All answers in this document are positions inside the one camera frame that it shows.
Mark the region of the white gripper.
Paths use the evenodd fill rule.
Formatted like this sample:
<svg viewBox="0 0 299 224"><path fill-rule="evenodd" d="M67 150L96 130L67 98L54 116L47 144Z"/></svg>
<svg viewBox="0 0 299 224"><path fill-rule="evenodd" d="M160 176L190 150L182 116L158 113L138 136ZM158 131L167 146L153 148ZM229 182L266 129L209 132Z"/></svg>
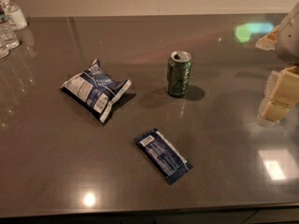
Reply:
<svg viewBox="0 0 299 224"><path fill-rule="evenodd" d="M283 62L299 65L299 2L284 17L279 26L260 38L255 47L276 50ZM264 89L264 98L258 109L257 122L272 127L284 119L299 102L299 67L281 71L272 70Z"/></svg>

